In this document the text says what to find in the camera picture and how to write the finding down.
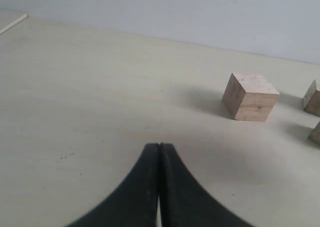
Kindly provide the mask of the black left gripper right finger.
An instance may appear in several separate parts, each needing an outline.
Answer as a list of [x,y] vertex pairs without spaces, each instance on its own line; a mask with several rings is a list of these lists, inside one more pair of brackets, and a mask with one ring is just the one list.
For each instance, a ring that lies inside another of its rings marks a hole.
[[163,227],[250,227],[194,178],[175,146],[159,147],[159,201]]

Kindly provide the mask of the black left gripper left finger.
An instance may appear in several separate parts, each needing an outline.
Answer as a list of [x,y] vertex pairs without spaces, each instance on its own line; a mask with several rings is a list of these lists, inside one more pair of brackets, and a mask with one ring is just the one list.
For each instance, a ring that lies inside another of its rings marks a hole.
[[69,224],[70,227],[155,227],[160,145],[148,143],[137,162],[100,204]]

